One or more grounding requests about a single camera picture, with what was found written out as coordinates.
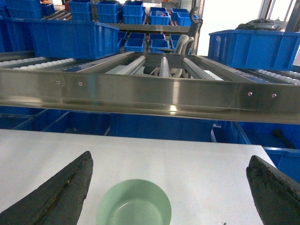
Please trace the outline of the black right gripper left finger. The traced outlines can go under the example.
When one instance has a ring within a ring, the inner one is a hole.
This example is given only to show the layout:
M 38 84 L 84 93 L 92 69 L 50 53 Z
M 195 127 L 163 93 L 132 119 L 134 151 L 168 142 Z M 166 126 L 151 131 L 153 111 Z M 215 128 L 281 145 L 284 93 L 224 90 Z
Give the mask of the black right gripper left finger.
M 76 225 L 87 197 L 93 159 L 84 152 L 0 214 L 2 225 Z

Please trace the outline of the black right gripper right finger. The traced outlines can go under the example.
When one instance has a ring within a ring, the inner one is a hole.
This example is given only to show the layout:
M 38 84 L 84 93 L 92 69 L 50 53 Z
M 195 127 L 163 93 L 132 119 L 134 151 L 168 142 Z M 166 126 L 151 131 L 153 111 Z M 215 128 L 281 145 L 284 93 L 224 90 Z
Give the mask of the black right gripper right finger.
M 246 176 L 256 210 L 264 225 L 300 223 L 300 184 L 253 155 Z

